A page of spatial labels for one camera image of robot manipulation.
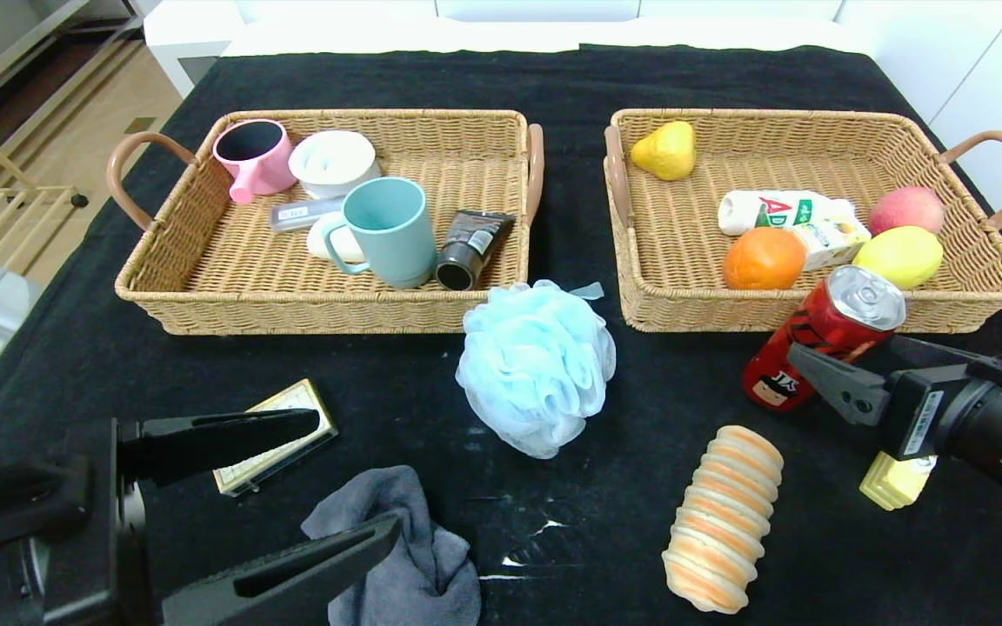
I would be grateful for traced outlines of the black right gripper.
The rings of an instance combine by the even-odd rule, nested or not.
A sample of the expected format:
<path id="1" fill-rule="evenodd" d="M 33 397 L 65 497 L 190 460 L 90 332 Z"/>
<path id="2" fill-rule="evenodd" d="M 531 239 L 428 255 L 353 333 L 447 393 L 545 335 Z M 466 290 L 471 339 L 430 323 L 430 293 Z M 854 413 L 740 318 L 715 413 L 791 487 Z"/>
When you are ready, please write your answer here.
<path id="1" fill-rule="evenodd" d="M 793 344 L 788 362 L 847 423 L 875 427 L 898 460 L 953 456 L 1002 486 L 1002 354 L 908 336 L 887 344 L 886 379 Z"/>

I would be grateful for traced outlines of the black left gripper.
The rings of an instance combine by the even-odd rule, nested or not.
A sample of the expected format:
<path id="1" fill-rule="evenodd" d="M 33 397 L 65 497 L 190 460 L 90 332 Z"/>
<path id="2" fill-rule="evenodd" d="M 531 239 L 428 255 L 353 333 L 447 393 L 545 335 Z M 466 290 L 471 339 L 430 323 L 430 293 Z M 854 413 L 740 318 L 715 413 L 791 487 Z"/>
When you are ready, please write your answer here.
<path id="1" fill-rule="evenodd" d="M 68 455 L 89 463 L 86 515 L 41 528 L 21 542 L 23 625 L 154 623 L 144 502 L 136 481 L 167 486 L 257 456 L 317 430 L 315 409 L 156 417 L 118 428 L 73 425 Z M 324 618 L 401 536 L 382 514 L 326 537 L 240 563 L 164 598 L 164 625 L 283 625 Z"/>

